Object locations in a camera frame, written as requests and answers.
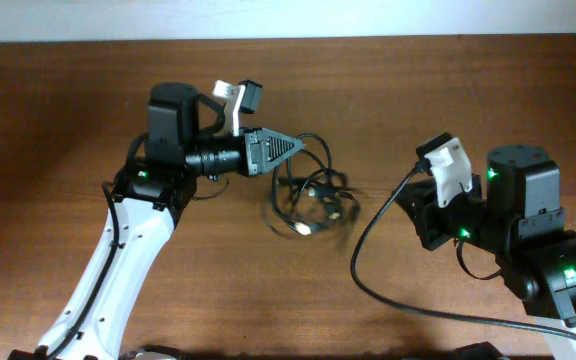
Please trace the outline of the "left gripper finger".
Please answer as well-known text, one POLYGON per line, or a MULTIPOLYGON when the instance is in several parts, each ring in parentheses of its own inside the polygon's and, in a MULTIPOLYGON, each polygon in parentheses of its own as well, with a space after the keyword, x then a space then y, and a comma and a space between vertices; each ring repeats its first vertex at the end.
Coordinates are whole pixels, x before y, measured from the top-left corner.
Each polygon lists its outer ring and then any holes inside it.
POLYGON ((304 149, 302 143, 273 143, 269 145, 266 170, 271 171, 304 149))
POLYGON ((303 142, 295 137, 269 129, 266 129, 265 133, 271 150, 300 150, 303 148, 303 142))

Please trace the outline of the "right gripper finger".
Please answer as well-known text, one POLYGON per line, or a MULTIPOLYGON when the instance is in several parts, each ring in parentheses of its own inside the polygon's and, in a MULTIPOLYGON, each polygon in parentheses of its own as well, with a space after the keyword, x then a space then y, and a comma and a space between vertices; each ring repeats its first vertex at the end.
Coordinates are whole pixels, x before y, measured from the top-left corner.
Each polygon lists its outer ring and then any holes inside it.
POLYGON ((398 192, 396 199, 414 199, 423 198, 432 195, 435 191, 435 182, 432 179, 409 182, 398 192))
POLYGON ((416 197, 404 197, 397 200, 397 204, 404 211, 404 213, 409 217, 411 222, 415 227, 417 235, 423 233, 423 200, 416 197))

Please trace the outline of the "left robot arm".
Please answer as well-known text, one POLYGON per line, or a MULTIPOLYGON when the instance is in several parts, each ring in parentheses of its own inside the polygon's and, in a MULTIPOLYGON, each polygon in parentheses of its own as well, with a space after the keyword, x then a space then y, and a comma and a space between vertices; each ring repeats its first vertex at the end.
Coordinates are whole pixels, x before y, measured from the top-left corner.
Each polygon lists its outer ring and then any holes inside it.
POLYGON ((75 291, 32 352, 12 359, 117 359, 128 319, 157 255, 195 195, 200 177, 255 177, 304 147, 267 128, 242 128, 262 87, 217 81, 211 96, 189 84, 150 92, 148 130, 131 143, 124 166, 102 187, 108 217, 75 291))

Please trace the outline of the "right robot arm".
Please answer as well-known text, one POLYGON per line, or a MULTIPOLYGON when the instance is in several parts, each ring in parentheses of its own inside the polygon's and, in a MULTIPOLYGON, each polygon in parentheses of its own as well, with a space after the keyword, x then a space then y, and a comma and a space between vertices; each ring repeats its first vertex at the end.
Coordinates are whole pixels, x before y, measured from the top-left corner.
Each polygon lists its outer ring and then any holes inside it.
MULTIPOLYGON (((494 255, 498 275, 542 326, 576 335, 576 232, 565 227, 560 171, 541 147, 508 145, 487 155, 484 177, 464 148, 418 147, 431 179, 406 185, 398 205, 423 248, 453 240, 494 255)), ((576 359, 576 341, 547 338, 557 359, 576 359)))

